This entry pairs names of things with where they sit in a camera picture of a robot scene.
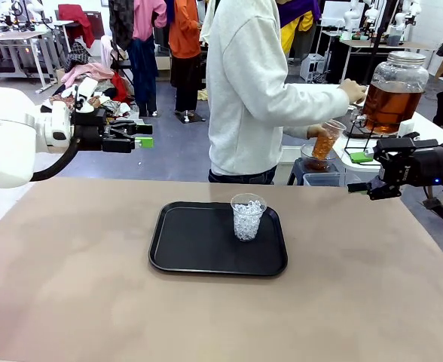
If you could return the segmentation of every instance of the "jar lid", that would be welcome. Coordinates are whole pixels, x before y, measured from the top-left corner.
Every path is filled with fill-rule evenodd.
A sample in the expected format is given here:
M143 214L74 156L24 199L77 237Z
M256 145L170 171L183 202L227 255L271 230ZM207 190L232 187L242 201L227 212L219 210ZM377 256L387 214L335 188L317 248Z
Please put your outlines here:
M426 56L419 53L411 53L410 51L392 51L389 53L388 59L398 64L422 65Z

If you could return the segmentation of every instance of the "person's hand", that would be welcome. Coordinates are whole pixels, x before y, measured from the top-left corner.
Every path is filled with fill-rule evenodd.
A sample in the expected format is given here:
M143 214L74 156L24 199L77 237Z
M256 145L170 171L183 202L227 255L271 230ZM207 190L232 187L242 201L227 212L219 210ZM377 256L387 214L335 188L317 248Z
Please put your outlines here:
M307 138L317 138L318 136L327 137L327 130L321 124L309 126L307 129Z
M367 87L362 85L358 85L356 81L351 81L350 79L346 79L342 82L339 87L347 96L349 96L349 103L361 103L365 100L365 92L367 91Z

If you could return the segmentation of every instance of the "ice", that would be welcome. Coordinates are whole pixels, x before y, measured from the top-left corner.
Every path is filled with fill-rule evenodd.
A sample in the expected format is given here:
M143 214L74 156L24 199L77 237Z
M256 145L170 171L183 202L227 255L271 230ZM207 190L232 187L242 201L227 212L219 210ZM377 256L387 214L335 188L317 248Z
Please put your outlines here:
M264 208L260 201L234 205L235 235L242 241L250 241L257 236L260 218Z

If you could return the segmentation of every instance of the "cup of ice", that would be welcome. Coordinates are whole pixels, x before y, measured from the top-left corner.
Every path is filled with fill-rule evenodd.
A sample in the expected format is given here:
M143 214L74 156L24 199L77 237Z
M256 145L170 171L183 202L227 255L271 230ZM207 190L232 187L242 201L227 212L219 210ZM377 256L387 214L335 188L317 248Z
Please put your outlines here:
M234 209L235 236L241 241L255 239L267 202L254 194L240 194L231 199Z

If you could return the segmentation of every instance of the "cup of iced tea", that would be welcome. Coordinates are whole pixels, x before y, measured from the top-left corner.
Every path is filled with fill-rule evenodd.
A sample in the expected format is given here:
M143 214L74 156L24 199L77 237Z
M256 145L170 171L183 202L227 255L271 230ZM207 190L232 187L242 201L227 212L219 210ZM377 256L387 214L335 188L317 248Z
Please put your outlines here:
M347 129L342 123L334 121L333 119L324 123L322 127L327 131L327 135L319 135L317 137L317 142L312 152L312 156L319 160L327 159L335 142L341 136L342 132Z

